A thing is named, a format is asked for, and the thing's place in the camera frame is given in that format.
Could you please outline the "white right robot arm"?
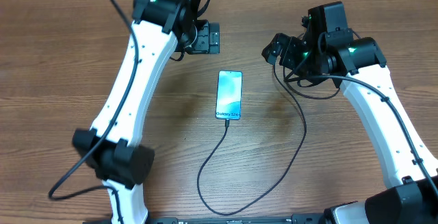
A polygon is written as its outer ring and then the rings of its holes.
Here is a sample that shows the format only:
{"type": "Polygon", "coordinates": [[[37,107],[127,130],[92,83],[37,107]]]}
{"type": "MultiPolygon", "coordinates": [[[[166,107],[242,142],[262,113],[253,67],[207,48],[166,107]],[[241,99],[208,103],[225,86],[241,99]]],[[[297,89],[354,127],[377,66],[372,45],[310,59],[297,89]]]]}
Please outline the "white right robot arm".
{"type": "Polygon", "coordinates": [[[370,138],[385,190],[365,201],[295,214],[294,223],[436,223],[437,159],[416,132],[395,91],[377,42],[348,26],[340,1],[311,8],[302,37],[278,33],[263,49],[271,65],[289,69],[285,83],[316,86],[330,79],[349,100],[370,138]]]}

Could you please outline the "Samsung Galaxy smartphone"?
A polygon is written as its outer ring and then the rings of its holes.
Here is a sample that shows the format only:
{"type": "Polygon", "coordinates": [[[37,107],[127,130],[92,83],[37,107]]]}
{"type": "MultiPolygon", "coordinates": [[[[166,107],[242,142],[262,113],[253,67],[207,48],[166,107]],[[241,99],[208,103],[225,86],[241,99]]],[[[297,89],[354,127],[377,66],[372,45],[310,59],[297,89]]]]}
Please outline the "Samsung Galaxy smartphone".
{"type": "Polygon", "coordinates": [[[217,119],[239,120],[242,108],[241,71],[220,71],[218,73],[218,87],[216,98],[217,119]]]}

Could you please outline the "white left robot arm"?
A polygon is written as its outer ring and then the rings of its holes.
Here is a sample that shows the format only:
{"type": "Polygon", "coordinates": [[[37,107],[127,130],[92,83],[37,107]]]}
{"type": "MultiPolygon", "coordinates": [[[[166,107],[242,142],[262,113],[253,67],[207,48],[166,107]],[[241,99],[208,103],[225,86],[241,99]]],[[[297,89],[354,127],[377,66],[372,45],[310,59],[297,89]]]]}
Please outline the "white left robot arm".
{"type": "Polygon", "coordinates": [[[155,152],[141,144],[146,112],[173,53],[219,53],[219,25],[200,18],[207,7],[201,0],[133,0],[129,43],[109,97],[90,129],[77,129],[72,139],[108,191],[107,223],[148,218],[143,183],[155,152]]]}

